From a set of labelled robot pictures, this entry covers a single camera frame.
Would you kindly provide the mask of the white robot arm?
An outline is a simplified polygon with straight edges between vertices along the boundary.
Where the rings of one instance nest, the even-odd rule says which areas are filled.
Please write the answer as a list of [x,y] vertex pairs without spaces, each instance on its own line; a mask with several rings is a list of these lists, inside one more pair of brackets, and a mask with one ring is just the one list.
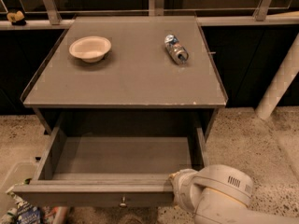
[[253,180],[235,168],[184,169],[171,174],[170,181],[175,204],[192,213],[194,224],[299,224],[297,217],[249,210]]

